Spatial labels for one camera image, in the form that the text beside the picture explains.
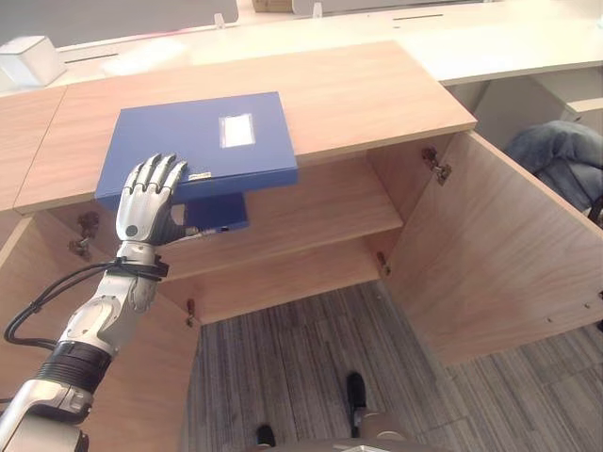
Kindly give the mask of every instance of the cabinet shelf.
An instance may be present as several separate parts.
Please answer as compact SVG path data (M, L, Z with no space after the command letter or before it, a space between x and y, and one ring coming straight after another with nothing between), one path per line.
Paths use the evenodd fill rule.
M243 315L294 299L379 279L363 238L210 271L159 286L162 295L204 324Z
M250 226L163 247L168 281L396 229L402 220L365 158L300 169L294 186L246 195Z

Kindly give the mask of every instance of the open cabinet door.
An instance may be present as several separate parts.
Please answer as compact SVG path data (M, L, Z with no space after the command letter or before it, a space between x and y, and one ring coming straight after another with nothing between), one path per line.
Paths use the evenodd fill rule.
M87 263L67 249L73 232L47 212L24 218L0 250L0 328L59 277ZM93 260L108 256L91 249ZM86 280L32 315L22 337L58 338L71 314L93 295L99 278ZM198 325L156 296L139 322L132 342L116 357L94 395L81 425L91 451L178 450ZM35 376L49 352L0 341L0 397L12 396Z
M444 163L451 175L427 184L386 278L443 363L603 318L603 231L475 133Z

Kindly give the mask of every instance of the white table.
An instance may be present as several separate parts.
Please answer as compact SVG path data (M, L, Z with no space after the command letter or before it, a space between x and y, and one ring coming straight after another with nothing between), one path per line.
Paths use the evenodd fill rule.
M603 28L596 24L603 14L603 0L507 0L322 19L255 14L251 4L243 0L239 8L239 23L225 29L201 27L161 36L187 47L181 66L396 40L448 86L590 67L603 61ZM115 54L158 38L136 37L59 49L65 61L94 59L69 63L69 70L51 87L104 78L102 65ZM8 90L6 80L4 90L5 95L14 92Z

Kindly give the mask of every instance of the robot finger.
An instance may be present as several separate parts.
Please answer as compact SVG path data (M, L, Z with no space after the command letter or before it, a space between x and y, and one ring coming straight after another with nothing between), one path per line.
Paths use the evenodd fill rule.
M184 171L186 166L187 162L184 160L182 162L176 163L171 169L170 174L168 174L166 182L161 189L163 190L164 188L167 188L171 193L173 193L176 190L178 181L180 180L180 177L182 177L182 172Z
M142 165L142 168L140 169L139 176L137 177L136 186L141 185L142 190L146 189L149 179L151 179L151 175L153 174L153 169L160 158L161 154L156 153L152 157L149 157L146 162L144 162L144 165Z
M151 184L155 184L155 192L158 192L163 185L163 181L168 175L171 164L175 159L176 154L172 153L170 155L166 155L159 161L159 163L157 163L157 166L151 175L151 180L149 181L149 186L151 186Z
M125 184L123 184L123 189L128 190L128 193L132 193L132 189L134 188L134 184L136 183L136 179L139 177L140 169L142 168L142 164L138 163L128 177L125 179Z

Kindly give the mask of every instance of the black cable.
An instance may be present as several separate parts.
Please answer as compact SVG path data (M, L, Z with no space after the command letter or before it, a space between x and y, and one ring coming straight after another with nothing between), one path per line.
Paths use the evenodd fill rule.
M82 281L100 273L101 271L105 271L112 266L120 266L121 260L113 261L109 263L100 263L100 264L92 264L90 266L85 266L79 268L78 270L70 273L67 276L60 278L59 280L53 282L50 286L48 286L35 300L29 303L20 313L18 313L7 325L7 328L4 331L4 338L7 342L20 346L30 346L30 347L41 347L49 350L53 350L56 341L51 339L44 339L40 337L29 337L29 338L20 338L16 337L15 334L19 327L23 325L23 323L33 314L38 313L42 306L44 306L51 299L56 298L58 295L63 293L65 290L73 287L74 285L81 283ZM71 282L67 282L68 280L74 278L75 276L88 272L87 274L73 280Z

